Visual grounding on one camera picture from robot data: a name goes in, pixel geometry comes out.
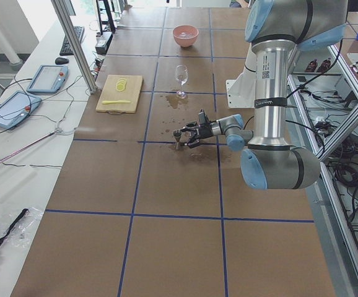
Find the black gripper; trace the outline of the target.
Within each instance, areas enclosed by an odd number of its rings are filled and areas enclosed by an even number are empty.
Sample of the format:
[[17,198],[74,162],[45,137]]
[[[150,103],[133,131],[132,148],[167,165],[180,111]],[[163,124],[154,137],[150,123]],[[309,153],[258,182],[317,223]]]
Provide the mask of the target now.
[[201,139],[207,139],[212,137],[212,124],[211,123],[202,123],[198,124],[197,122],[187,123],[183,128],[180,129],[182,132],[191,132],[194,131],[192,139],[185,143],[187,147],[197,147],[200,145]]

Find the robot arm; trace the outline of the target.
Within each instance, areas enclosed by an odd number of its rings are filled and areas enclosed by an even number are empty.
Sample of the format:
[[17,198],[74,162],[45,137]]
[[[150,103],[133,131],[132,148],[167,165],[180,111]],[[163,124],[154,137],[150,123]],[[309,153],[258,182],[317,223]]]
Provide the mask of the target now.
[[251,7],[245,39],[256,56],[254,126],[243,129],[238,114],[210,121],[205,112],[183,130],[186,146],[223,135],[239,151],[242,176],[254,189],[302,189],[320,175],[319,159],[285,138],[289,53],[339,42],[347,19],[347,1],[256,1]]

